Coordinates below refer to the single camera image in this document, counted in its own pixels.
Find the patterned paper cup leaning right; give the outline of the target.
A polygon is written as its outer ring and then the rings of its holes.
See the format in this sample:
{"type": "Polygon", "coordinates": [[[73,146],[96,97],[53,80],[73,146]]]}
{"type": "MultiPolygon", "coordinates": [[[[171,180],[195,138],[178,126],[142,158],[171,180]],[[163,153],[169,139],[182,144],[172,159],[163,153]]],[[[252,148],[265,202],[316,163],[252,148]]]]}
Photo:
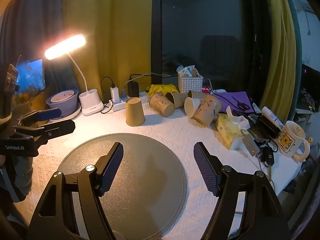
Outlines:
{"type": "Polygon", "coordinates": [[[195,115],[195,120],[208,127],[222,109],[222,103],[212,95],[206,95],[195,115]]]}

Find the plain brown paper cup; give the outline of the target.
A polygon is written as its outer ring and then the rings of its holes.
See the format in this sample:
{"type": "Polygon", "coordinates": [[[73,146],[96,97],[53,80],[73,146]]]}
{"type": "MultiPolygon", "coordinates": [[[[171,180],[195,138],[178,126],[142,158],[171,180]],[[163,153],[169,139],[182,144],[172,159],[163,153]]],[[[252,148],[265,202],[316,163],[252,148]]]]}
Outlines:
{"type": "Polygon", "coordinates": [[[140,98],[129,98],[125,102],[126,123],[129,126],[140,126],[145,122],[143,106],[140,98]]]}

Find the white bear mug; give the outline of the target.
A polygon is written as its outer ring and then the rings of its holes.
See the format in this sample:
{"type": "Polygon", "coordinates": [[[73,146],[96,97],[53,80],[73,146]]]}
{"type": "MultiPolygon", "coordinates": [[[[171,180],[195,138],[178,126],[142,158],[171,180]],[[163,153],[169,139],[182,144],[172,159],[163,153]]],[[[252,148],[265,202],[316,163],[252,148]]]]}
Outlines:
{"type": "Polygon", "coordinates": [[[310,154],[310,143],[305,137],[304,130],[297,123],[288,120],[277,141],[280,153],[299,163],[306,161],[310,154]]]}

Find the black car key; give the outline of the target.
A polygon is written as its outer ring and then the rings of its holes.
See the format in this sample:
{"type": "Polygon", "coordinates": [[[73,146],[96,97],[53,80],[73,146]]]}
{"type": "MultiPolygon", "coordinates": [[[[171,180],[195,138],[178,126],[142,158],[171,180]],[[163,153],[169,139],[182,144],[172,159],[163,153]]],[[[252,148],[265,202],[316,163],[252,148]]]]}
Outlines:
{"type": "Polygon", "coordinates": [[[266,166],[271,167],[274,165],[274,154],[272,148],[264,146],[261,149],[260,161],[266,166]]]}

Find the grey remote with button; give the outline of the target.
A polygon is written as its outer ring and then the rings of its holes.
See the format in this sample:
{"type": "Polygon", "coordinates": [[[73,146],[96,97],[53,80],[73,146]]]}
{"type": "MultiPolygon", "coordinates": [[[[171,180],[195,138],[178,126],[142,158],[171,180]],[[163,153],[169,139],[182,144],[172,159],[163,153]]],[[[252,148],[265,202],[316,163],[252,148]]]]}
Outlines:
{"type": "Polygon", "coordinates": [[[259,154],[260,148],[250,134],[245,135],[242,139],[242,142],[251,156],[254,157],[259,154]]]}

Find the white plastic basket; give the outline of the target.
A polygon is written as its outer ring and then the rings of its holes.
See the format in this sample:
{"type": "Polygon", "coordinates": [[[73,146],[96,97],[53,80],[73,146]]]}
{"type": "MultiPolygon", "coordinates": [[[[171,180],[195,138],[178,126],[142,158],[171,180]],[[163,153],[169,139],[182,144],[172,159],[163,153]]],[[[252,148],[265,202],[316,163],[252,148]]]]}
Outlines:
{"type": "Polygon", "coordinates": [[[178,75],[178,88],[180,93],[188,93],[190,90],[201,92],[203,85],[203,77],[181,77],[178,75]]]}

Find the white tube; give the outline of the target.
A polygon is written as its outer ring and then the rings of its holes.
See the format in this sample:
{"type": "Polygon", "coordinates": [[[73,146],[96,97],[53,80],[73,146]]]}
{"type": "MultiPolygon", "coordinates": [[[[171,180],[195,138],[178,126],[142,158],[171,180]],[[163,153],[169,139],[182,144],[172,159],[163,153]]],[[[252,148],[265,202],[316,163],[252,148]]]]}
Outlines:
{"type": "Polygon", "coordinates": [[[272,122],[275,126],[277,126],[280,130],[284,128],[283,123],[278,119],[278,117],[266,106],[264,106],[261,110],[261,113],[264,117],[266,117],[270,122],[272,122]]]}

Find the purple bowl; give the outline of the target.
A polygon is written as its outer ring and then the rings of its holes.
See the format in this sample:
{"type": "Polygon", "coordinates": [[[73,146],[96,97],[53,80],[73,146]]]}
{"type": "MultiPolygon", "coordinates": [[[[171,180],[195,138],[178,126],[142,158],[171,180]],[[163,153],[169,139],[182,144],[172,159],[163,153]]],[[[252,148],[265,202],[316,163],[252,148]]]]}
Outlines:
{"type": "Polygon", "coordinates": [[[79,91],[77,89],[65,90],[49,97],[46,100],[46,104],[49,108],[60,109],[60,117],[64,118],[76,110],[78,105],[78,94],[79,91]]]}

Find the white power strip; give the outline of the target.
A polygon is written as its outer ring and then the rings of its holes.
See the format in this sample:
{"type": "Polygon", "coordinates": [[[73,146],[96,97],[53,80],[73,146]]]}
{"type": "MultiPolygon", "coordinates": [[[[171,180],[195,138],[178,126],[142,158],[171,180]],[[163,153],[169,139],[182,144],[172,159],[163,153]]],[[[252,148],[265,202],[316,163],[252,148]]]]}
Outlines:
{"type": "MultiPolygon", "coordinates": [[[[147,92],[140,92],[139,98],[141,99],[142,103],[147,103],[150,97],[147,95],[147,92]]],[[[127,99],[129,99],[128,96],[120,99],[118,103],[113,103],[111,100],[109,100],[107,107],[111,107],[111,111],[113,112],[125,109],[125,102],[127,99]]]]}

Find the white desk lamp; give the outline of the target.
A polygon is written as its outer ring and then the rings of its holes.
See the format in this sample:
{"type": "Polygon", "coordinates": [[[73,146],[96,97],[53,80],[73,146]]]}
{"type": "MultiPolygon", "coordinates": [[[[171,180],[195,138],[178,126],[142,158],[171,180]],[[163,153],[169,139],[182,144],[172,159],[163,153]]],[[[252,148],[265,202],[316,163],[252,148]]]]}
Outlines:
{"type": "Polygon", "coordinates": [[[70,55],[70,53],[78,48],[83,47],[86,44],[86,39],[83,34],[77,34],[72,37],[67,38],[66,40],[63,40],[56,45],[53,45],[52,47],[48,48],[44,52],[44,56],[49,61],[52,61],[55,58],[61,57],[63,55],[68,55],[68,57],[71,59],[71,61],[76,66],[77,70],[79,71],[84,84],[86,91],[79,94],[79,100],[81,104],[81,111],[84,116],[89,116],[95,113],[98,113],[101,111],[104,107],[102,101],[100,100],[100,96],[98,94],[97,89],[89,89],[87,85],[86,78],[76,63],[75,59],[70,55]]]}

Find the black scissors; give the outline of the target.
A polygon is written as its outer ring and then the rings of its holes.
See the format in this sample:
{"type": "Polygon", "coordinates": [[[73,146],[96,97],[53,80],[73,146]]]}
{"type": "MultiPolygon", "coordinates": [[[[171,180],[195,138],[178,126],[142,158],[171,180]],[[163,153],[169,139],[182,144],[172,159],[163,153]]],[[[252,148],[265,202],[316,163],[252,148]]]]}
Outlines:
{"type": "Polygon", "coordinates": [[[236,107],[237,109],[239,109],[239,110],[241,110],[243,112],[249,111],[251,109],[249,107],[249,105],[245,104],[244,102],[239,101],[234,96],[232,96],[232,99],[236,102],[236,105],[234,105],[234,107],[236,107]]]}

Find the white plate under bowl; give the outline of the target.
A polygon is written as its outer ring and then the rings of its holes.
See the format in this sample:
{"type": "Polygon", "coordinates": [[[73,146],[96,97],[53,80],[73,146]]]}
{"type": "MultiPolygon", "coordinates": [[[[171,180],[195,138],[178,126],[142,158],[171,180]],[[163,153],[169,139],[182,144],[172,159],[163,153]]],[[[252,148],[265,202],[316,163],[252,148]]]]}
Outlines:
{"type": "Polygon", "coordinates": [[[76,109],[75,109],[75,111],[74,111],[72,114],[70,114],[70,115],[68,115],[68,116],[66,116],[66,117],[60,117],[60,118],[50,119],[50,120],[48,121],[48,123],[51,124],[51,123],[56,123],[56,122],[60,122],[60,121],[71,120],[71,119],[73,119],[74,117],[76,117],[76,116],[80,113],[80,111],[81,111],[81,103],[78,102],[78,103],[77,103],[77,106],[76,106],[76,109]]]}

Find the yellow curtain left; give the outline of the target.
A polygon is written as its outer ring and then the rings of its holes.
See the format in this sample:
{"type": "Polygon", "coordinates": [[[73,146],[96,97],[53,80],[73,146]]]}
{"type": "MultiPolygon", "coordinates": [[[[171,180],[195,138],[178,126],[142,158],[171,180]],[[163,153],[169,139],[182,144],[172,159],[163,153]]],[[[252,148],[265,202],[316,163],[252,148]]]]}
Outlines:
{"type": "Polygon", "coordinates": [[[106,100],[112,82],[121,89],[151,70],[151,13],[152,0],[63,0],[67,35],[86,39],[71,53],[87,80],[76,75],[81,91],[95,88],[106,100]]]}

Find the yellow curtain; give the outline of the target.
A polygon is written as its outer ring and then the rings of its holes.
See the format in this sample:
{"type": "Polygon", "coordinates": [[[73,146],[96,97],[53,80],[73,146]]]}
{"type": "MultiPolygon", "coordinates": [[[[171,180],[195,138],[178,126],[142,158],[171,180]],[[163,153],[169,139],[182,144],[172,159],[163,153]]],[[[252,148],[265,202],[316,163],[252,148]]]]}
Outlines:
{"type": "Polygon", "coordinates": [[[87,80],[76,75],[81,91],[95,88],[106,100],[112,82],[121,89],[151,70],[151,13],[152,0],[63,0],[67,35],[86,39],[71,53],[87,80]]]}
{"type": "Polygon", "coordinates": [[[289,116],[296,79],[296,35],[288,0],[269,0],[271,57],[260,105],[282,122],[289,116]]]}

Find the yellow tissue box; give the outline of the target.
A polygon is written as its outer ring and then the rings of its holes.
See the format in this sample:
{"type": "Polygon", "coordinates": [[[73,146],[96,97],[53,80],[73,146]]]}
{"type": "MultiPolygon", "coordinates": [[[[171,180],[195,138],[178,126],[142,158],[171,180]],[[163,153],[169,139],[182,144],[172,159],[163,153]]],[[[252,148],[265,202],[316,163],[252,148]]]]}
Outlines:
{"type": "Polygon", "coordinates": [[[220,140],[228,150],[242,149],[242,139],[249,128],[249,120],[243,115],[234,116],[230,106],[226,108],[226,114],[217,115],[216,129],[220,140]]]}

